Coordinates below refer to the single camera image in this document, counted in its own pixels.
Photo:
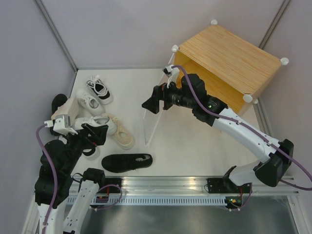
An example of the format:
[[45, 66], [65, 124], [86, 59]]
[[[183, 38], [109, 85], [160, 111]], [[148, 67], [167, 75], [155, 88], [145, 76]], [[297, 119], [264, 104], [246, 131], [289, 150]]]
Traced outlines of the white leather sneaker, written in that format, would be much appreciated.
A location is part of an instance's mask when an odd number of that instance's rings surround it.
[[98, 100], [87, 91], [82, 89], [77, 90], [76, 98], [78, 99], [80, 106], [86, 109], [93, 116], [100, 116], [105, 113], [104, 108]]
[[74, 130], [82, 130], [83, 124], [89, 124], [92, 127], [100, 127], [107, 125], [108, 126], [107, 134], [110, 136], [117, 132], [117, 125], [112, 121], [110, 117], [107, 116], [77, 118], [75, 119], [72, 128]]

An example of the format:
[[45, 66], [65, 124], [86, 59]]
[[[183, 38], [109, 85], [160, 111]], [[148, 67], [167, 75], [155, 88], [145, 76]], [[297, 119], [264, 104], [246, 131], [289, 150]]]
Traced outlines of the black and white sneaker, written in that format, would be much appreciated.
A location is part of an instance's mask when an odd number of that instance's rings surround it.
[[113, 96], [101, 80], [100, 75], [90, 77], [86, 81], [86, 86], [92, 90], [101, 104], [107, 105], [113, 101]]

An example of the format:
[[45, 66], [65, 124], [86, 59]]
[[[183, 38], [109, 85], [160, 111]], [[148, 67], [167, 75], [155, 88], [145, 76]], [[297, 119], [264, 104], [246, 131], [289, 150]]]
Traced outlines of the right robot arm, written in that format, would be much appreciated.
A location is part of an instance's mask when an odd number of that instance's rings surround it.
[[257, 181], [276, 187], [292, 163], [284, 156], [293, 155], [291, 141], [279, 141], [246, 123], [226, 103], [208, 95], [204, 81], [197, 74], [184, 76], [181, 88], [174, 82], [155, 86], [142, 107], [157, 114], [161, 101], [163, 110], [173, 105], [191, 109], [198, 120], [227, 133], [256, 156], [256, 162], [232, 166], [222, 177], [222, 186], [229, 193]]

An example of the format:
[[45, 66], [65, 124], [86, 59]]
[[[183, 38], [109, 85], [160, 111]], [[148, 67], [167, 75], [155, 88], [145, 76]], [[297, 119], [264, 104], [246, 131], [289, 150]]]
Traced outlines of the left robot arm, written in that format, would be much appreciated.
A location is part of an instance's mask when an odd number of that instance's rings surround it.
[[63, 234], [61, 227], [65, 202], [73, 183], [71, 172], [78, 159], [86, 149], [102, 146], [106, 141], [108, 126], [98, 127], [84, 123], [82, 130], [76, 135], [70, 135], [67, 143], [52, 140], [43, 144], [36, 131], [38, 143], [43, 155], [39, 178], [35, 183], [35, 202], [40, 214], [42, 234]]

